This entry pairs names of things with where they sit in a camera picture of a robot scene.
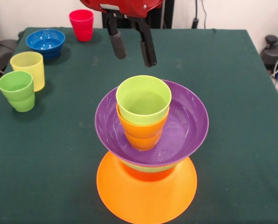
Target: plastic cup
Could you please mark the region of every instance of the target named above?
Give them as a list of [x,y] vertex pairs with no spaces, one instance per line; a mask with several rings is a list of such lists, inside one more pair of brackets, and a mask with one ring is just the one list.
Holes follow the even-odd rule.
[[27,51],[16,54],[10,59],[10,64],[14,71],[26,71],[32,75],[35,92],[44,88],[44,62],[40,53]]
[[168,85],[152,76],[128,78],[116,91],[121,116],[135,125],[157,123],[168,111],[171,98]]
[[163,133],[163,127],[169,114],[169,107],[164,117],[152,125],[138,126],[127,122],[120,114],[118,104],[116,112],[129,143],[138,150],[146,151],[155,147]]
[[0,78],[0,90],[18,112],[31,110],[35,105],[33,77],[25,71],[12,71]]
[[90,41],[93,32],[93,13],[86,9],[79,9],[69,14],[77,40]]

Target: purple bowl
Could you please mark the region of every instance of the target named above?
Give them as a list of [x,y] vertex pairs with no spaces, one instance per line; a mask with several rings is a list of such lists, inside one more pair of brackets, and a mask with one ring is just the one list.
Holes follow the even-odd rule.
[[148,150],[133,148],[116,114],[116,89],[97,106],[95,127],[102,144],[122,160],[139,166],[165,166],[181,161],[203,143],[209,116],[202,101],[186,87],[164,80],[172,92],[170,111],[158,144]]

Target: stacked dishes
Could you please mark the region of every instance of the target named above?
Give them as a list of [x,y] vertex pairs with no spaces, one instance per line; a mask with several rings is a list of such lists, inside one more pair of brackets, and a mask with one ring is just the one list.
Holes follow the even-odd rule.
[[109,152],[97,171],[105,206],[130,223],[159,224],[183,213],[197,189],[188,158],[209,128],[202,101],[177,83],[135,76],[111,90],[95,115]]

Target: wall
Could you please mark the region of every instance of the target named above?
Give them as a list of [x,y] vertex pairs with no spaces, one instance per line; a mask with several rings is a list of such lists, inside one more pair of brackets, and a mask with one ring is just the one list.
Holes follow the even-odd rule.
[[[0,0],[0,40],[17,39],[26,27],[71,27],[69,13],[87,8],[79,0]],[[102,27],[94,12],[95,28]]]
[[[201,0],[198,4],[198,28],[203,28]],[[204,5],[207,28],[247,29],[258,51],[267,34],[278,36],[278,0],[204,0]],[[0,0],[0,40],[16,39],[28,26],[70,27],[68,14],[79,8],[86,8],[79,0]],[[102,17],[94,13],[94,27],[100,28]],[[190,28],[194,16],[195,0],[175,0],[173,28]]]
[[[278,0],[203,0],[207,28],[246,29],[258,51],[264,37],[278,36]],[[195,0],[175,0],[173,28],[190,28],[195,17]],[[198,28],[203,28],[204,12],[198,0]]]

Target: table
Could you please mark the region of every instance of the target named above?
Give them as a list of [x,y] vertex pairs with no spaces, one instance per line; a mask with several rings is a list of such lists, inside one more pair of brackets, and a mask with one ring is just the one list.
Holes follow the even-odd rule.
[[[37,29],[26,29],[15,53]],[[122,30],[127,58],[118,60],[106,30],[80,43],[71,28],[58,29],[66,41],[45,62],[34,109],[18,113],[0,92],[0,223],[124,223],[97,193],[106,149],[94,114],[124,79],[148,74],[191,89],[210,120],[191,156],[195,198],[170,223],[278,224],[278,94],[246,31],[153,30],[158,64],[146,68],[135,30]]]

